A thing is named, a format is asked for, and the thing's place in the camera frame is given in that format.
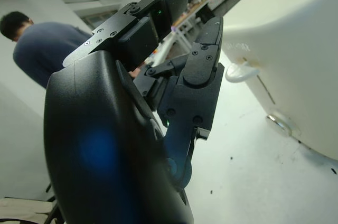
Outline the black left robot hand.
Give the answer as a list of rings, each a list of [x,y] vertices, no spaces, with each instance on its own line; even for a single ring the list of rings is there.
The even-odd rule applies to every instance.
[[[52,74],[44,149],[66,223],[193,223],[185,187],[218,101],[222,18],[207,22],[187,54],[129,74],[187,1],[129,3]]]

